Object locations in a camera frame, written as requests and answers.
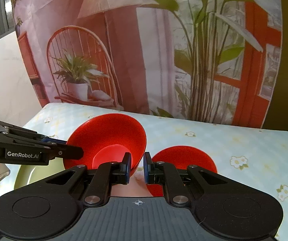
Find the floral tablecloth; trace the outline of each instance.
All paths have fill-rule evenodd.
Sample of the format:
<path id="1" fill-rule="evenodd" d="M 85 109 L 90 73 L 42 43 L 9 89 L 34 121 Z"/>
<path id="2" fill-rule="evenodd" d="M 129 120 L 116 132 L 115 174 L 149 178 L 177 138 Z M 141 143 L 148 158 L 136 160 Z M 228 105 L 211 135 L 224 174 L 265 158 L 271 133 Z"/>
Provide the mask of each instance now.
<path id="1" fill-rule="evenodd" d="M 85 121 L 113 112 L 118 111 L 50 103 L 25 127 L 67 140 Z M 213 159 L 219 174 L 274 196 L 284 211 L 276 239 L 288 241 L 288 132 L 121 113 L 134 117 L 142 124 L 147 134 L 146 151 L 152 156 L 170 146 L 193 146 Z"/>

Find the red door frame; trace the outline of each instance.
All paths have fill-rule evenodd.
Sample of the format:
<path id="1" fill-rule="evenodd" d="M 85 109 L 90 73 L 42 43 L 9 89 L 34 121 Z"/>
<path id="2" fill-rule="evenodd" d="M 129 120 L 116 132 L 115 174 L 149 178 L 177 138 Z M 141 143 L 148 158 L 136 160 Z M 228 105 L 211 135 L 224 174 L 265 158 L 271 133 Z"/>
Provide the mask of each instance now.
<path id="1" fill-rule="evenodd" d="M 260 128 L 270 101 L 259 96 L 264 76 L 266 44 L 281 46 L 281 32 L 267 26 L 268 14 L 257 4 L 245 4 L 246 29 L 252 33 L 263 48 L 263 52 L 245 45 L 241 80 L 221 75 L 214 79 L 240 89 L 232 125 Z"/>

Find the metal screw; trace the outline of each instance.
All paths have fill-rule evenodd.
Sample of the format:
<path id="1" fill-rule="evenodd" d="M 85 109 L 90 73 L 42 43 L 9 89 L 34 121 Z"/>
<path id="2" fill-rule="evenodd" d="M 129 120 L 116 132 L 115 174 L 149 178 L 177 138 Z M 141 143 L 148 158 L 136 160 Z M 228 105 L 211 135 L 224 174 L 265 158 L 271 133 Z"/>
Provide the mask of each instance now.
<path id="1" fill-rule="evenodd" d="M 175 197 L 173 197 L 173 201 L 176 204 L 185 204 L 188 201 L 188 197 L 186 197 L 186 196 L 175 196 Z"/>
<path id="2" fill-rule="evenodd" d="M 89 204 L 96 204 L 100 201 L 101 199 L 98 196 L 88 196 L 85 197 L 85 202 Z"/>

